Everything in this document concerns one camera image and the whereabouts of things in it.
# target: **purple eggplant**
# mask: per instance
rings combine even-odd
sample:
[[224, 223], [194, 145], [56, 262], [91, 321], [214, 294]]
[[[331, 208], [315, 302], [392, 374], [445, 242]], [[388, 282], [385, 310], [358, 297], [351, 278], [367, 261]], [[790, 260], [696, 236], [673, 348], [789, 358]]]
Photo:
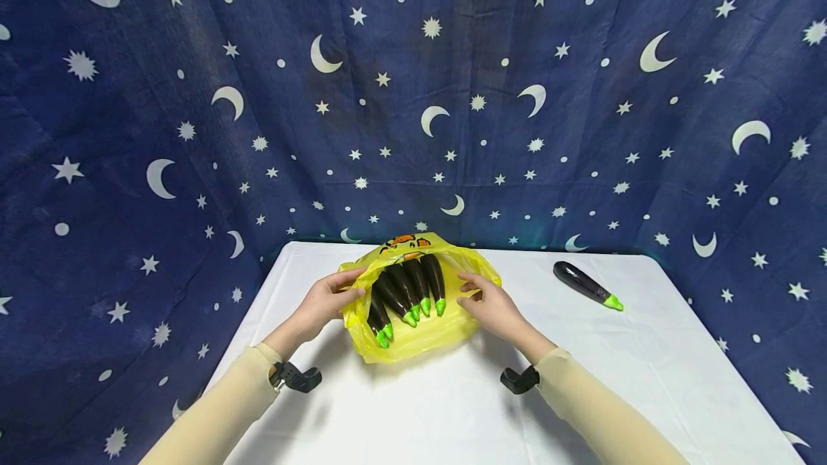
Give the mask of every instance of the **purple eggplant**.
[[411, 312], [412, 305], [408, 297], [396, 288], [396, 284], [393, 284], [387, 273], [380, 274], [379, 278], [376, 279], [373, 284], [373, 292], [378, 293], [381, 301], [387, 307], [390, 307], [391, 311], [395, 312], [399, 318], [402, 318], [403, 322], [411, 327], [416, 327], [416, 320], [414, 319], [414, 313]]
[[434, 295], [436, 301], [436, 315], [442, 316], [442, 313], [445, 312], [445, 278], [442, 276], [439, 259], [429, 253], [420, 260], [422, 260], [422, 268], [425, 271], [425, 279], [428, 281], [431, 294]]
[[422, 312], [427, 317], [431, 317], [431, 296], [428, 291], [428, 280], [425, 279], [425, 271], [422, 269], [422, 263], [417, 259], [405, 260], [402, 263], [402, 268], [408, 274], [408, 280], [413, 286], [413, 292], [419, 300], [419, 306], [422, 307]]

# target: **blue backdrop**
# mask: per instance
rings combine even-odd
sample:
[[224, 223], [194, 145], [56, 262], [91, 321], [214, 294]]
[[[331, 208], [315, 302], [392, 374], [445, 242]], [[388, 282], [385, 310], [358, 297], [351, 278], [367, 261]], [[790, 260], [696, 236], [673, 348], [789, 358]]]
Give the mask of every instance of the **blue backdrop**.
[[0, 0], [0, 461], [136, 463], [284, 243], [414, 230], [651, 255], [827, 461], [826, 17]]

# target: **white tablecloth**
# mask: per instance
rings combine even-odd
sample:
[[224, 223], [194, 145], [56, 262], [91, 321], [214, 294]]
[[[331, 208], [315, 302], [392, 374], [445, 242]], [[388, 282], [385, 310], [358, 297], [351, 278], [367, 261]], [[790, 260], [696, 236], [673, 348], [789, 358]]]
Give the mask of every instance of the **white tablecloth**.
[[[312, 282], [371, 247], [289, 243], [241, 322], [211, 385], [259, 343]], [[642, 256], [480, 250], [518, 307], [550, 339], [652, 421], [691, 464], [801, 464], [776, 423], [654, 260]], [[624, 302], [619, 313], [551, 271], [567, 260]], [[365, 365], [341, 322], [291, 360], [319, 367], [305, 395], [283, 390], [227, 463], [597, 464], [537, 391], [499, 381], [522, 356], [478, 331], [466, 344], [395, 365]]]

